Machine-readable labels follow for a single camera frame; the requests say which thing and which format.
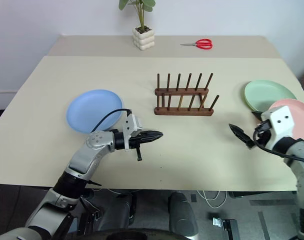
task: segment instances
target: blue plate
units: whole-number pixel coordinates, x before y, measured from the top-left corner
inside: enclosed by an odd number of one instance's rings
[[[122,101],[114,92],[103,89],[92,90],[81,94],[70,103],[66,120],[75,131],[89,134],[105,115],[121,108]],[[112,127],[121,114],[121,111],[112,113],[96,130],[104,131]]]

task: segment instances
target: metal bracket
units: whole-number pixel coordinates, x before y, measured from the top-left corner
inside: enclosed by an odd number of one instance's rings
[[[227,232],[228,240],[240,240],[240,233],[237,220],[213,218],[213,226],[223,228]]]
[[[128,151],[129,139],[136,137],[143,130],[140,119],[134,114],[127,116],[125,123],[123,124],[123,137],[124,137],[124,149]]]

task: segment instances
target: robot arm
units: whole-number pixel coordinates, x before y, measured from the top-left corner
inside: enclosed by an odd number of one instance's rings
[[[120,149],[136,149],[140,143],[152,142],[163,134],[159,131],[143,131],[140,120],[132,113],[123,124],[123,132],[95,131],[90,133],[84,145],[73,155],[57,183],[51,188],[27,220],[25,227],[0,235],[0,240],[56,240],[67,234],[73,217],[70,211],[90,182],[102,158]]]
[[[251,149],[260,149],[284,158],[297,180],[297,199],[300,208],[298,239],[304,240],[304,140],[293,139],[294,121],[288,106],[272,108],[261,114],[261,122],[255,128],[253,140],[242,129],[230,124],[233,133]]]

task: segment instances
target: red scissors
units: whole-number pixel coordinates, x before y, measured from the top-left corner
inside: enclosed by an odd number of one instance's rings
[[[208,39],[208,38],[200,39],[200,40],[196,41],[195,43],[185,43],[185,44],[181,44],[181,45],[196,46],[199,49],[205,49],[205,50],[209,50],[213,47],[211,39]]]

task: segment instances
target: scissor handle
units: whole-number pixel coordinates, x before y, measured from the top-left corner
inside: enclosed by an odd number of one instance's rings
[[[211,39],[203,38],[196,41],[196,44],[212,44]]]
[[[208,38],[203,38],[203,39],[200,39],[200,40],[196,41],[195,45],[199,49],[205,49],[205,50],[209,50],[213,47],[212,41]]]

